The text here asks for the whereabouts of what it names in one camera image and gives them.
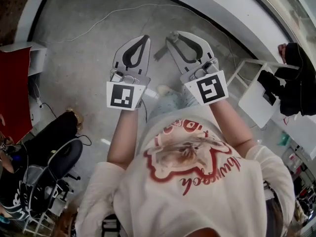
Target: black cable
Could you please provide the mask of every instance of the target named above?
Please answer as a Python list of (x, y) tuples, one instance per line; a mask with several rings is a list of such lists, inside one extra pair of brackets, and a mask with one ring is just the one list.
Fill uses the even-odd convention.
[(88, 147), (90, 147), (91, 145), (92, 145), (92, 141), (89, 139), (89, 137), (88, 136), (86, 136), (86, 135), (80, 135), (80, 136), (78, 136), (77, 138), (80, 138), (80, 137), (86, 137), (89, 141), (90, 141), (90, 145), (88, 145), (88, 144), (85, 144), (85, 143), (82, 143), (82, 144), (84, 144), (85, 146), (88, 146)]
[(53, 110), (51, 109), (51, 107), (47, 103), (42, 103), (39, 107), (41, 108), (42, 105), (47, 105), (50, 108), (51, 112), (54, 114), (55, 118), (57, 118), (57, 116), (55, 115), (55, 113), (53, 112)]
[(146, 108), (146, 105), (145, 105), (145, 102), (144, 102), (144, 100), (143, 100), (143, 99), (142, 99), (142, 102), (143, 102), (144, 107), (145, 107), (145, 112), (146, 112), (146, 117), (145, 117), (145, 120), (146, 120), (146, 123), (147, 123), (147, 108)]

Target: white table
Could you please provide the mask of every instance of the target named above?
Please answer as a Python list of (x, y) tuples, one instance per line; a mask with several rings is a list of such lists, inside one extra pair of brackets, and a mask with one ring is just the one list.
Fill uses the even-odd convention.
[[(260, 71), (255, 76), (254, 80), (248, 86), (242, 78), (238, 75), (243, 66), (247, 63), (254, 63), (261, 65)], [(251, 117), (251, 119), (260, 127), (264, 127), (266, 123), (271, 119), (272, 115), (279, 110), (280, 100), (276, 97), (276, 101), (273, 105), (271, 105), (264, 97), (265, 89), (264, 87), (257, 81), (259, 74), (262, 70), (266, 70), (274, 74), (277, 68), (291, 68), (298, 69), (298, 67), (274, 63), (274, 62), (266, 62), (260, 60), (253, 59), (245, 59), (243, 60), (235, 73), (231, 76), (231, 78), (227, 81), (227, 86), (232, 82), (234, 78), (238, 79), (241, 84), (246, 88), (246, 91), (242, 95), (238, 105)]]

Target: metal frame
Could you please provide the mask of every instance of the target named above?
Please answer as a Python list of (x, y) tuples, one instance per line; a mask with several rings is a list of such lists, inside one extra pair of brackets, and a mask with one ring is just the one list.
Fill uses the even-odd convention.
[(298, 67), (296, 66), (292, 66), (292, 65), (287, 65), (287, 64), (281, 64), (281, 63), (277, 63), (277, 62), (267, 62), (267, 61), (262, 61), (262, 60), (254, 60), (254, 59), (244, 59), (242, 60), (236, 71), (233, 73), (233, 75), (229, 78), (229, 80), (227, 81), (227, 87), (229, 86), (229, 84), (232, 82), (232, 80), (234, 78), (238, 79), (241, 84), (245, 87), (248, 88), (248, 85), (244, 82), (244, 80), (238, 75), (238, 73), (240, 72), (240, 70), (242, 69), (242, 67), (244, 66), (244, 64), (248, 62), (248, 63), (254, 63), (254, 64), (259, 64), (262, 65), (262, 67), (266, 67), (266, 66), (273, 66), (273, 67), (277, 67), (277, 68), (290, 68), (290, 69), (298, 69)]
[[(49, 228), (49, 227), (45, 226), (44, 224), (42, 224), (43, 220), (46, 220), (48, 223), (52, 224), (52, 228)], [(32, 231), (32, 230), (27, 228), (27, 226), (33, 221), (37, 223), (35, 231)], [(28, 219), (26, 220), (26, 222), (24, 224), (24, 228), (23, 228), (22, 233), (24, 234), (24, 232), (27, 231), (27, 232), (33, 233), (33, 236), (39, 235), (39, 236), (44, 236), (44, 237), (50, 237), (50, 235), (39, 234), (39, 230), (40, 230), (41, 226), (46, 228), (46, 229), (49, 229), (50, 233), (52, 233), (54, 226), (55, 226), (55, 222), (50, 217), (48, 217), (45, 212), (42, 213), (42, 215), (40, 216), (40, 219), (38, 221), (34, 218), (28, 217)]]

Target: gray floor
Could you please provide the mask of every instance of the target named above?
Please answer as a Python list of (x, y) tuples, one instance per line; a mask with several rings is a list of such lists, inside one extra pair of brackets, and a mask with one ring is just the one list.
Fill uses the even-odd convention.
[[(48, 0), (40, 15), (33, 41), (60, 42), (73, 39), (111, 11), (145, 3), (175, 4), (169, 0)], [(118, 11), (74, 41), (43, 43), (48, 48), (48, 54), (44, 72), (38, 79), (41, 101), (47, 102), (56, 115), (62, 114), (68, 106), (76, 108), (85, 118), (81, 134), (92, 140), (92, 146), (84, 147), (82, 157), (75, 166), (75, 171), (82, 176), (82, 181), (76, 184), (77, 190), (85, 187), (95, 164), (106, 160), (109, 149), (106, 142), (111, 141), (119, 118), (117, 110), (106, 107), (106, 81), (109, 80), (115, 52), (130, 39), (148, 34), (152, 41), (147, 73), (152, 79), (149, 89), (156, 91), (159, 84), (166, 84), (177, 90), (181, 87), (180, 72), (171, 55), (166, 54), (159, 62), (153, 59), (153, 54), (164, 45), (165, 37), (174, 30), (191, 32), (207, 40), (226, 79), (234, 72), (227, 37), (205, 20), (180, 7), (147, 5)], [(230, 43), (237, 64), (242, 58), (250, 58), (233, 40)], [(252, 79), (257, 71), (258, 68), (249, 68), (242, 75)], [(229, 91), (240, 97), (243, 89), (238, 81), (233, 81)], [(149, 114), (157, 99), (147, 95), (143, 99)], [(254, 122), (237, 107), (237, 101), (233, 98), (229, 98), (229, 101), (247, 124), (254, 126)], [(35, 133), (53, 120), (48, 109), (42, 111), (42, 116), (42, 121), (34, 128)], [(142, 108), (139, 134), (144, 127), (145, 111)], [(281, 131), (272, 121), (265, 131), (254, 127), (253, 132), (263, 144), (283, 152), (284, 148), (277, 146)]]

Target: shoe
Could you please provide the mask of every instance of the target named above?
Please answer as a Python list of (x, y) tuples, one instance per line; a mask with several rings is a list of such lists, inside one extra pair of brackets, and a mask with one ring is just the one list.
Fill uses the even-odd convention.
[(173, 89), (171, 89), (169, 86), (167, 85), (159, 85), (157, 87), (157, 93), (159, 94), (159, 97), (163, 97), (165, 96), (166, 94), (172, 92)]
[(4, 224), (10, 224), (10, 220), (7, 218), (4, 218), (3, 216), (0, 216), (0, 222)]

